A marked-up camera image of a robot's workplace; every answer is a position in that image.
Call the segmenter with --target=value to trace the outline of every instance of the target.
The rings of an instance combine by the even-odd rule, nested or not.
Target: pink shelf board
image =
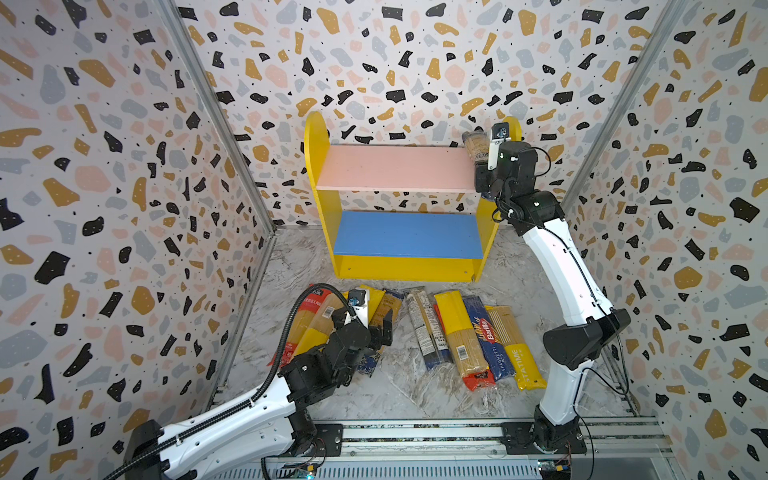
[[[464,148],[331,145],[317,190],[475,191]]]

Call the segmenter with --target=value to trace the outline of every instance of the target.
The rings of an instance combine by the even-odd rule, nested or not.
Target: pasta package
[[[462,293],[458,290],[439,293],[435,295],[435,301],[445,327],[445,339],[464,383],[470,390],[493,385],[488,362],[485,361],[475,327],[467,314]]]
[[[485,309],[488,311],[498,340],[515,365],[515,380],[518,383],[518,388],[521,391],[547,388],[547,381],[541,377],[541,373],[538,371],[531,350],[525,343],[525,338],[520,332],[515,316],[512,315],[512,309],[508,306],[487,306]]]
[[[488,312],[485,310],[482,300],[477,295],[465,296],[463,300],[494,380],[498,382],[505,377],[513,376],[515,367],[512,366],[504,346],[498,341],[496,331],[494,331],[488,318]]]
[[[375,289],[371,286],[361,285],[359,288],[366,289],[371,293],[371,298],[368,302],[369,315],[374,314],[376,308],[379,307],[379,303],[384,297],[384,291]],[[328,343],[328,337],[333,333],[333,320],[331,315],[339,308],[342,308],[343,304],[336,295],[328,295],[320,305],[320,308],[312,318],[312,322],[307,327],[304,336],[299,341],[299,345],[296,347],[294,356],[312,349],[315,346]]]
[[[451,362],[451,351],[426,291],[420,288],[408,292],[406,305],[427,370],[439,363]]]
[[[392,343],[392,331],[395,329],[395,322],[400,313],[402,299],[405,296],[394,290],[387,290],[372,316],[368,318],[368,330],[371,332],[371,340],[380,340],[384,343]],[[384,346],[380,347],[373,355],[365,355],[357,371],[371,376],[376,366],[379,364]]]
[[[288,332],[286,348],[283,351],[283,358],[280,359],[280,368],[288,365],[291,359],[293,359],[293,353],[296,352],[296,347],[299,345],[299,341],[304,337],[307,327],[310,326],[315,313],[317,313],[320,306],[323,305],[323,302],[328,295],[330,295],[330,292],[327,290],[314,290],[304,299],[301,305],[299,305],[296,316],[293,317],[293,324]],[[274,361],[275,359],[272,358],[272,361],[269,362],[268,365],[272,365]]]

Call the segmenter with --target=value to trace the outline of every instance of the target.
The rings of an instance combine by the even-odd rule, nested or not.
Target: clear plastic pasta package
[[[451,362],[448,343],[426,291],[421,287],[407,290],[405,302],[427,370]]]

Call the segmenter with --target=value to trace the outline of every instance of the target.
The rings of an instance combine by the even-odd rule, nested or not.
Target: terrazzo wallpaper
[[[689,2],[569,212],[688,478],[768,478],[768,3]]]
[[[263,246],[154,4],[0,2],[0,477],[206,405]]]
[[[275,223],[306,225],[319,224],[301,145],[311,110],[333,143],[444,146],[511,114],[556,162],[539,187],[562,198],[666,2],[177,4]],[[350,210],[452,213],[478,201],[343,198]]]

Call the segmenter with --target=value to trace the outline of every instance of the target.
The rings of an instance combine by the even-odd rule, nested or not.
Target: gray marble surface
[[[258,292],[237,357],[217,402],[227,401],[259,385],[268,371],[285,319],[299,294],[310,284],[330,283],[344,291],[361,282],[333,274],[323,231],[280,230],[266,276]],[[413,282],[365,281],[390,289]],[[562,323],[557,297],[544,271],[511,229],[498,232],[479,283],[421,283],[428,293],[461,290],[477,294],[485,304],[509,305],[541,374],[547,378],[549,358],[541,335]],[[532,416],[544,390],[520,392],[513,378],[492,389],[470,392],[454,365],[427,372],[407,310],[401,309],[394,342],[386,347],[372,377],[356,375],[347,388],[310,407],[315,419],[467,419]],[[608,376],[598,360],[598,369]],[[623,416],[626,404],[599,379],[588,378],[579,412],[583,416]]]

